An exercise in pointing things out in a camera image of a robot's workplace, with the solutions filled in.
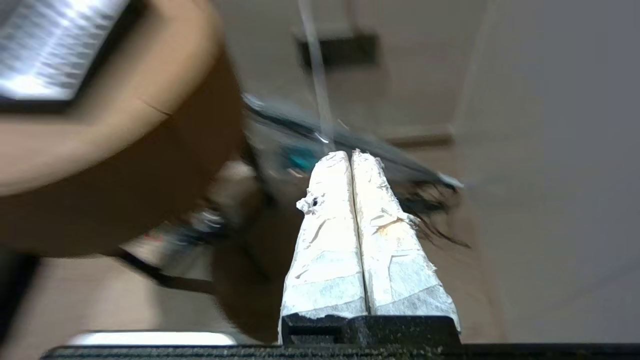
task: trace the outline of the white wall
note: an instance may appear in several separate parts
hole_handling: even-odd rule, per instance
[[[489,8],[454,125],[506,334],[640,342],[640,1]]]
[[[315,0],[320,31],[349,28],[345,0]],[[381,38],[381,65],[329,75],[332,110],[359,131],[402,136],[448,124],[485,0],[353,0],[358,24]],[[244,89],[314,108],[298,63],[296,0],[214,0]]]

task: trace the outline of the white tape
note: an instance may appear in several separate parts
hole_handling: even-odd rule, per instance
[[[458,313],[425,255],[378,159],[354,151],[351,160],[365,288],[372,315]]]

